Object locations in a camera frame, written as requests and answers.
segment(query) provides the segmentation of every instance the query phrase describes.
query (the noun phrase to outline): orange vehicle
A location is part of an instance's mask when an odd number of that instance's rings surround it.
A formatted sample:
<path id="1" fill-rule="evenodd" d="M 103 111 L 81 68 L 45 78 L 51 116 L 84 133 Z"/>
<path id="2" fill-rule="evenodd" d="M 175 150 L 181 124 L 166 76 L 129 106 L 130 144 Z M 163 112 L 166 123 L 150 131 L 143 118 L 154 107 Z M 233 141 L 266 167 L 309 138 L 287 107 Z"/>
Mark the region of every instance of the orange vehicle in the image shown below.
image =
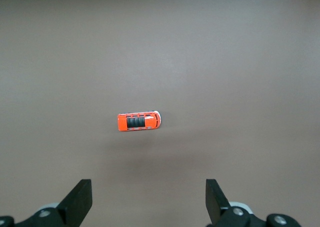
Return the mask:
<path id="1" fill-rule="evenodd" d="M 141 131 L 157 129 L 161 123 L 158 111 L 118 114 L 119 131 Z"/>

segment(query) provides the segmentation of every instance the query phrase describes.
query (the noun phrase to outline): metal bolt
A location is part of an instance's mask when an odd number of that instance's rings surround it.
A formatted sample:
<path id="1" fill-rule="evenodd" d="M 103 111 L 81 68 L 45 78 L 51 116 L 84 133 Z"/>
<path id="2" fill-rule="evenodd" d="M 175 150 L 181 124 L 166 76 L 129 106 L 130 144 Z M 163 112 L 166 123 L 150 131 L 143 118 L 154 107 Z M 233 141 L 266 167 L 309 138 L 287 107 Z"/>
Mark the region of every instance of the metal bolt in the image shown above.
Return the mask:
<path id="1" fill-rule="evenodd" d="M 244 212 L 240 208 L 234 208 L 233 213 L 235 213 L 237 216 L 243 216 Z"/>
<path id="2" fill-rule="evenodd" d="M 274 220 L 275 220 L 275 222 L 277 222 L 280 225 L 285 225 L 287 223 L 287 221 L 283 217 L 281 217 L 279 215 L 274 217 Z"/>
<path id="3" fill-rule="evenodd" d="M 50 215 L 50 211 L 48 210 L 42 210 L 41 213 L 39 214 L 39 217 L 47 217 L 48 215 Z"/>

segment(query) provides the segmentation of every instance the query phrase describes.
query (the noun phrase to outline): gray floor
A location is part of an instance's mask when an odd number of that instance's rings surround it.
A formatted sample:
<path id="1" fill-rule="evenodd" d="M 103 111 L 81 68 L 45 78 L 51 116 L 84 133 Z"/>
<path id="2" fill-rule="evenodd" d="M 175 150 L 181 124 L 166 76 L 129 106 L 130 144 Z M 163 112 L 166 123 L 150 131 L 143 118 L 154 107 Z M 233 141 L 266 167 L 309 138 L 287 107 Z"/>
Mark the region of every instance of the gray floor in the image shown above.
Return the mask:
<path id="1" fill-rule="evenodd" d="M 0 216 L 90 178 L 83 227 L 204 227 L 214 178 L 317 226 L 319 53 L 320 0 L 0 0 Z"/>

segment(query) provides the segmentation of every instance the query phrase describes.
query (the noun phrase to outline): screw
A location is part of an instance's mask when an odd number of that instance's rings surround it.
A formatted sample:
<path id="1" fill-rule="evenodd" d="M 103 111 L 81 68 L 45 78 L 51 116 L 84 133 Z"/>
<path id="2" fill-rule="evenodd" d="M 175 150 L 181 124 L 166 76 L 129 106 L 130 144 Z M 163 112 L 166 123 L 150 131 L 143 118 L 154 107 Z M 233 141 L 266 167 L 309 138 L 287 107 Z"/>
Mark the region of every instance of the screw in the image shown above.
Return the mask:
<path id="1" fill-rule="evenodd" d="M 280 225 L 285 225 L 287 223 L 287 221 L 283 217 L 281 217 L 279 215 L 274 217 L 274 220 L 275 220 L 275 222 L 277 222 Z"/>
<path id="2" fill-rule="evenodd" d="M 41 213 L 39 214 L 39 217 L 47 217 L 48 215 L 50 215 L 50 211 L 48 210 L 42 210 Z"/>
<path id="3" fill-rule="evenodd" d="M 240 208 L 234 208 L 233 213 L 235 213 L 237 216 L 243 216 L 244 212 Z"/>

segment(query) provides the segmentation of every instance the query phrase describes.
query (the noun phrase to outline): orange toy car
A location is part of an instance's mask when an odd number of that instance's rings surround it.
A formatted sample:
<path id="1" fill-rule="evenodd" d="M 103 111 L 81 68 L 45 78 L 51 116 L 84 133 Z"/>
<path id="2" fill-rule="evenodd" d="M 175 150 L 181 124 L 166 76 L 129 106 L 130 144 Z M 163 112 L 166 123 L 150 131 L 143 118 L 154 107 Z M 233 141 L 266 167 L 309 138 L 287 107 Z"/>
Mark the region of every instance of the orange toy car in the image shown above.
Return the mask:
<path id="1" fill-rule="evenodd" d="M 119 131 L 141 131 L 157 129 L 161 123 L 158 111 L 118 114 Z"/>

